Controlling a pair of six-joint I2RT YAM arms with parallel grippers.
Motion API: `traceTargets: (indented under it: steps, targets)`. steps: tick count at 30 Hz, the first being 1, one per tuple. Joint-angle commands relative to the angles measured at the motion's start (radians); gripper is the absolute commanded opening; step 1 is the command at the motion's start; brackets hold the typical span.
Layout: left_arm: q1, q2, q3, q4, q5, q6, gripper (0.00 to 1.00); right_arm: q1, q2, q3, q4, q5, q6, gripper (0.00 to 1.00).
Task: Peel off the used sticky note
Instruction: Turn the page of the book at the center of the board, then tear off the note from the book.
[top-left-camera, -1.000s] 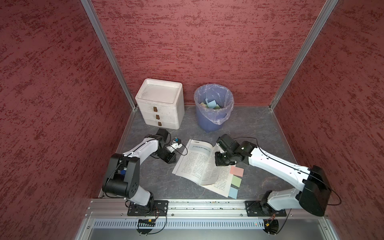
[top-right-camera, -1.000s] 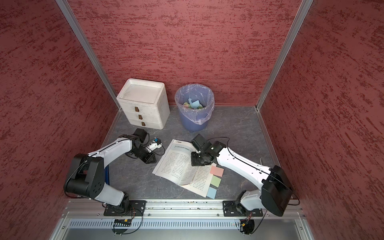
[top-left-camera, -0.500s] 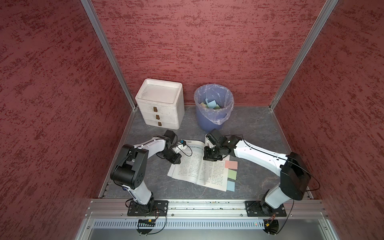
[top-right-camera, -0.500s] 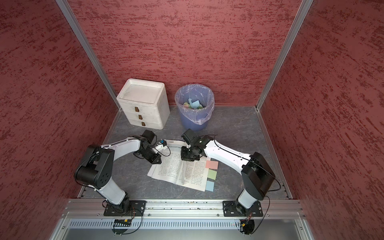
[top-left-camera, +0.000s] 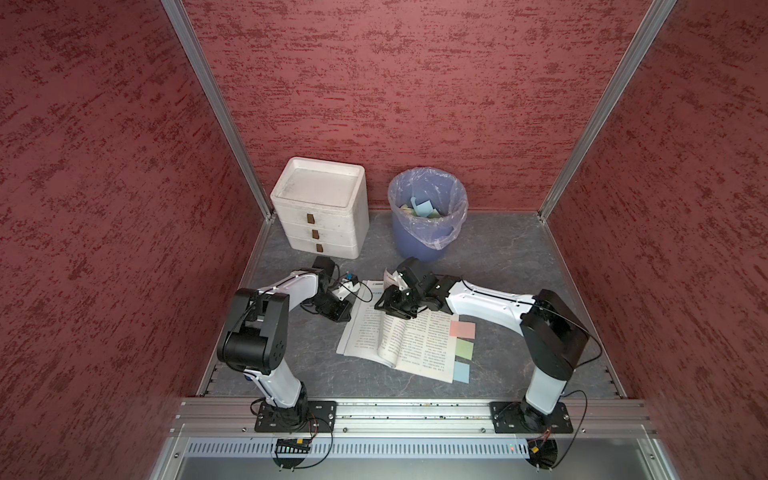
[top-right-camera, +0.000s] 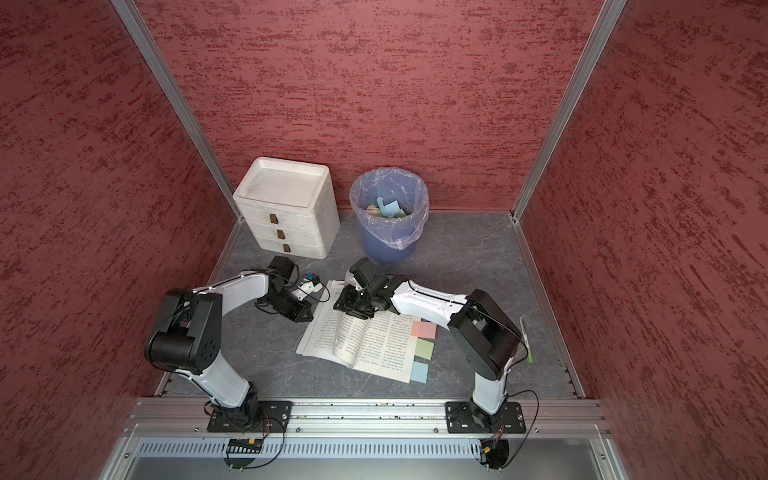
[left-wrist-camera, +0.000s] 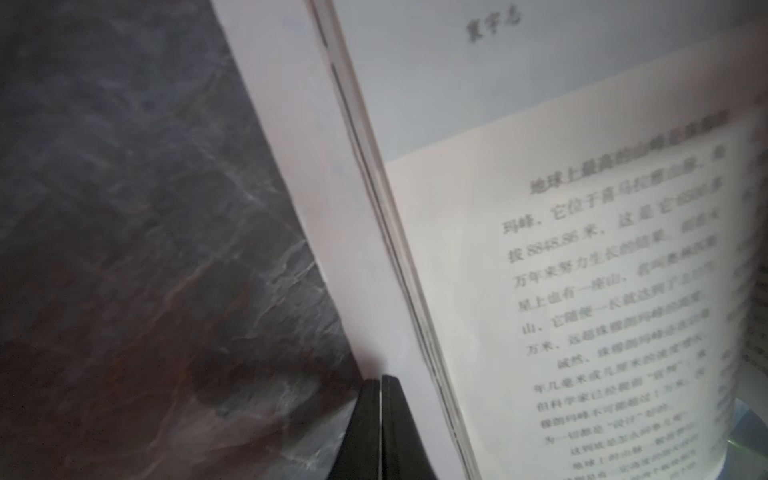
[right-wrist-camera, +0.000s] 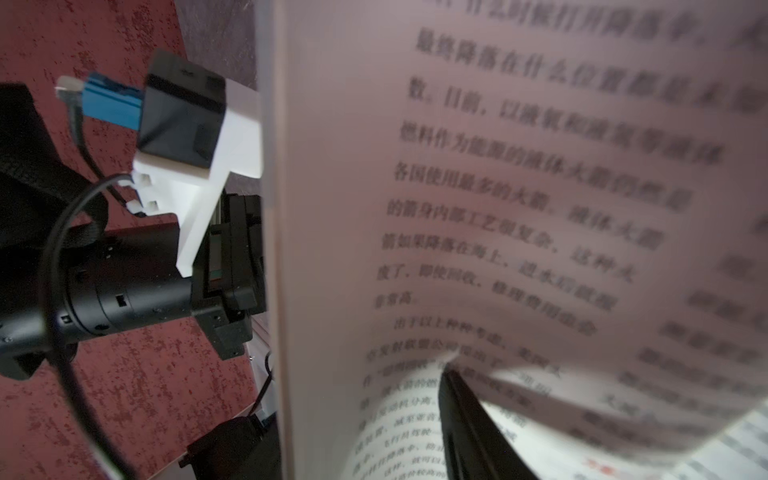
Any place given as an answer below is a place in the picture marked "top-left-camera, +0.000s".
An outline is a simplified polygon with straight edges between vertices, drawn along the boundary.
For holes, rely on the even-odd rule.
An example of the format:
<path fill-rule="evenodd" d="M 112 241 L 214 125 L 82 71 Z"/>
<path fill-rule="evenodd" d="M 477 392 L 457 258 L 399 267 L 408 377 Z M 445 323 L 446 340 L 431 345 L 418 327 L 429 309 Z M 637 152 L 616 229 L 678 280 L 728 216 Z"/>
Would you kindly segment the pink sticky note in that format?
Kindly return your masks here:
<path fill-rule="evenodd" d="M 476 338 L 476 325 L 472 322 L 452 321 L 449 335 L 455 338 L 474 340 Z"/>

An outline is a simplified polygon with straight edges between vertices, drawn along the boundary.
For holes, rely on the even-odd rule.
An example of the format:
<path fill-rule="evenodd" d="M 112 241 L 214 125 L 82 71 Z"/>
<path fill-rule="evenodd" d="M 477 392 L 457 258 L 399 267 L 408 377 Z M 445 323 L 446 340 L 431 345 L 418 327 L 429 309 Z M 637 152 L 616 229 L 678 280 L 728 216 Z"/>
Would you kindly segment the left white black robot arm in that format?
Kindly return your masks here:
<path fill-rule="evenodd" d="M 318 256 L 311 267 L 294 270 L 270 285 L 236 291 L 217 340 L 216 357 L 258 387 L 261 415 L 270 414 L 290 430 L 309 421 L 306 387 L 285 360 L 290 313 L 300 308 L 335 323 L 348 322 L 360 288 L 357 276 L 341 275 L 333 260 Z"/>

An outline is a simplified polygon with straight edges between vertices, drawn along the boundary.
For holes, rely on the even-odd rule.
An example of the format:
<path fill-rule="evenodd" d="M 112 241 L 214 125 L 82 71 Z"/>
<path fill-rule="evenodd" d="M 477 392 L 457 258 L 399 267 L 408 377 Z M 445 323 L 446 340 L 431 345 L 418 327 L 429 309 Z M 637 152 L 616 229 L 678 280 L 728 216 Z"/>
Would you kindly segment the science magazine book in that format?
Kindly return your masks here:
<path fill-rule="evenodd" d="M 451 383 L 457 338 L 450 334 L 456 315 L 426 310 L 404 320 L 374 308 L 382 281 L 365 281 L 336 352 L 370 360 L 391 369 Z"/>

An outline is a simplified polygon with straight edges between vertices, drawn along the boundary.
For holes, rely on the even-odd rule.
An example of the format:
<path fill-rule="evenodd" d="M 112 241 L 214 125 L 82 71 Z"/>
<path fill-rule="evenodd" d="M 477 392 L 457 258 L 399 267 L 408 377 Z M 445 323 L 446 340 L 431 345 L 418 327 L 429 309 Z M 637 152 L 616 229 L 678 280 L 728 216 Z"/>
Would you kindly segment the green sticky note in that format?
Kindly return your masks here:
<path fill-rule="evenodd" d="M 474 343 L 461 338 L 456 339 L 455 355 L 465 360 L 471 360 L 474 353 Z"/>

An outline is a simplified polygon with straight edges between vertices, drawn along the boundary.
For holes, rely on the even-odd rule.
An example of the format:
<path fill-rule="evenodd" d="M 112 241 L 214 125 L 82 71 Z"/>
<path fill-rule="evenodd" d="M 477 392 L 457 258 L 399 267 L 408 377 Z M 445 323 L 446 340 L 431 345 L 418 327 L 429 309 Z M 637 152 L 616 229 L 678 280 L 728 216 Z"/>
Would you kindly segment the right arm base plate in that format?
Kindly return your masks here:
<path fill-rule="evenodd" d="M 574 427 L 567 407 L 558 402 L 550 414 L 543 414 L 524 401 L 490 402 L 490 417 L 497 434 L 571 434 Z"/>

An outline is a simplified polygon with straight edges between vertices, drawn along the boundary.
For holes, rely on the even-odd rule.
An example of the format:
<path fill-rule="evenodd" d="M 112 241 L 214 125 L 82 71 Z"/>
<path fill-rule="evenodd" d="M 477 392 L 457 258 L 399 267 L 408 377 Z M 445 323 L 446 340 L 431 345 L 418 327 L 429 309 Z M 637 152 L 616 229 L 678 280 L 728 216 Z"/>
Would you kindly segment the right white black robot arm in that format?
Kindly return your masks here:
<path fill-rule="evenodd" d="M 408 280 L 406 288 L 388 285 L 375 308 L 404 320 L 416 318 L 423 310 L 465 315 L 521 335 L 535 369 L 520 411 L 537 420 L 554 412 L 591 339 L 553 291 L 504 293 L 449 275 L 425 274 Z"/>

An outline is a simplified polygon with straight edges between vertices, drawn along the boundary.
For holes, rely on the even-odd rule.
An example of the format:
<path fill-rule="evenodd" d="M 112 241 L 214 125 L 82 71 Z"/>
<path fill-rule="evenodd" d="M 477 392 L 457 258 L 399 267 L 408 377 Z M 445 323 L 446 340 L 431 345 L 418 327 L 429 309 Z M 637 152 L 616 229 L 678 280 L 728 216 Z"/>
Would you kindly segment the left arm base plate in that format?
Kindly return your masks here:
<path fill-rule="evenodd" d="M 327 400 L 299 402 L 291 408 L 278 408 L 266 402 L 251 405 L 256 433 L 332 433 L 338 403 Z"/>

